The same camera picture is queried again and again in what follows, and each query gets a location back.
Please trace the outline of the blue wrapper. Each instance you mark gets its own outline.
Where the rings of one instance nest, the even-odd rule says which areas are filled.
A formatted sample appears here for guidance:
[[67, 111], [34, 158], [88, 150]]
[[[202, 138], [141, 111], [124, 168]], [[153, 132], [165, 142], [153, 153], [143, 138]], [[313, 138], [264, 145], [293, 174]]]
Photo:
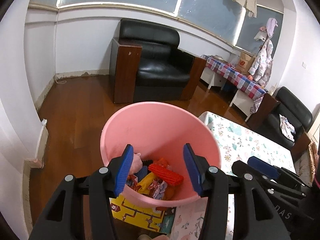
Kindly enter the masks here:
[[137, 177], [137, 181], [140, 182], [141, 180], [143, 180], [147, 175], [148, 175], [148, 167], [147, 166], [143, 166], [137, 173], [135, 173], [134, 175]]

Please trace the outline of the red foam fruit net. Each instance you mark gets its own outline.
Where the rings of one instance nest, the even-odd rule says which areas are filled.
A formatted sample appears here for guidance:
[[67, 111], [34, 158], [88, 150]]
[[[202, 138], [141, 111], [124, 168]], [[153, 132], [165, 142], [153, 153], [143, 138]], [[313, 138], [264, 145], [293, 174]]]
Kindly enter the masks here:
[[170, 186], [180, 186], [184, 181], [184, 177], [182, 175], [157, 164], [150, 164], [148, 166], [148, 170]]

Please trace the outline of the clear plastic bag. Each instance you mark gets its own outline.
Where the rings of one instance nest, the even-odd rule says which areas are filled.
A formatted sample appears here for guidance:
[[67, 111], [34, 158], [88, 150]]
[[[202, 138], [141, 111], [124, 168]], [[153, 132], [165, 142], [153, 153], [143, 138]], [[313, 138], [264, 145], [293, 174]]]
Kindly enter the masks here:
[[129, 170], [129, 175], [138, 173], [143, 167], [143, 162], [141, 160], [141, 153], [133, 154], [133, 161]]

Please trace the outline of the colourful snack wrapper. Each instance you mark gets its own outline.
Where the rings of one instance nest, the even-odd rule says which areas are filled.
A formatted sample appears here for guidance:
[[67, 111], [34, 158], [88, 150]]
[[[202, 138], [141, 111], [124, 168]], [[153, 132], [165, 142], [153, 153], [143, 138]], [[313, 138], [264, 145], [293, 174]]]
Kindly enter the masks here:
[[165, 196], [165, 191], [168, 185], [165, 181], [156, 181], [154, 180], [149, 186], [149, 194], [148, 196], [156, 199], [156, 200], [163, 200]]

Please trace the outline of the pink plastic trash bucket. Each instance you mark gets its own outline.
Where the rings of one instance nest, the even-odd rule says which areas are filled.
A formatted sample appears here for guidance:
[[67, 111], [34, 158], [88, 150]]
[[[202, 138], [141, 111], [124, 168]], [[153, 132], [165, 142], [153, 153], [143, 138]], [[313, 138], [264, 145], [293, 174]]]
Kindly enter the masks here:
[[122, 155], [128, 144], [142, 159], [164, 158], [174, 172], [184, 177], [171, 200], [156, 200], [128, 186], [124, 187], [122, 196], [138, 207], [177, 207], [199, 199], [183, 160], [186, 143], [210, 165], [221, 167], [218, 143], [199, 118], [171, 104], [140, 102], [123, 107], [108, 119], [100, 137], [100, 153], [104, 165]]

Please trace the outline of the floral bear bed sheet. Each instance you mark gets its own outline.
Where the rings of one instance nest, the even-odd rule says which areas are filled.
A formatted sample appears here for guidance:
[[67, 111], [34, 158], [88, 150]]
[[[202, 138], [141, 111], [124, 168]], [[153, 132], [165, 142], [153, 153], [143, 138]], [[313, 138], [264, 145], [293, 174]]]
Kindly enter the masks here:
[[[217, 141], [221, 170], [225, 174], [233, 174], [232, 164], [235, 161], [246, 163], [251, 156], [295, 172], [290, 151], [275, 142], [211, 112], [202, 113], [199, 119], [210, 129]], [[177, 207], [169, 238], [198, 239], [207, 202], [207, 198], [200, 198], [191, 204]]]

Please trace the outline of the hanging child's floral jacket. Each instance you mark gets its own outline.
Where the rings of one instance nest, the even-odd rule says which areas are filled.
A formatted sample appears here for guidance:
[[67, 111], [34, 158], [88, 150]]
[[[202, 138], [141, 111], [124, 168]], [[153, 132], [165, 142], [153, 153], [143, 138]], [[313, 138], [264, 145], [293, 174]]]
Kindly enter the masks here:
[[263, 41], [257, 56], [255, 57], [251, 67], [248, 70], [249, 78], [261, 87], [266, 87], [272, 73], [273, 59], [273, 43], [271, 38], [274, 35], [274, 29], [278, 26], [275, 18], [269, 18], [265, 26], [259, 28], [254, 39]]

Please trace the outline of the white table checkered cloth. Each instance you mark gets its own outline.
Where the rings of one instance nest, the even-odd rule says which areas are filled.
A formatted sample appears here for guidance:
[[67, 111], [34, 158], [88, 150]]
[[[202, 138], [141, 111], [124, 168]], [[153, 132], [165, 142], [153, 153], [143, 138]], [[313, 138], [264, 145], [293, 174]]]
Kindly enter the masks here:
[[266, 91], [254, 81], [249, 80], [240, 72], [237, 72], [214, 57], [202, 55], [201, 58], [206, 61], [201, 79], [208, 84], [207, 89], [211, 89], [211, 87], [223, 89], [226, 82], [229, 81], [237, 88], [236, 94], [229, 106], [235, 105], [238, 107], [247, 116], [247, 121], [252, 115], [251, 108], [254, 105], [254, 100], [262, 97]]

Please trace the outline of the brown paper bag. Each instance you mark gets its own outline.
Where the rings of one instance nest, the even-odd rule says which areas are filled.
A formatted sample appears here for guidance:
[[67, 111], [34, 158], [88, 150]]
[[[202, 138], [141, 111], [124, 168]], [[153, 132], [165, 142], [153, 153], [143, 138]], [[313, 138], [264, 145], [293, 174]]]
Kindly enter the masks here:
[[241, 52], [239, 62], [235, 65], [235, 69], [241, 74], [247, 76], [249, 74], [248, 71], [251, 68], [254, 60], [255, 60], [254, 56]]

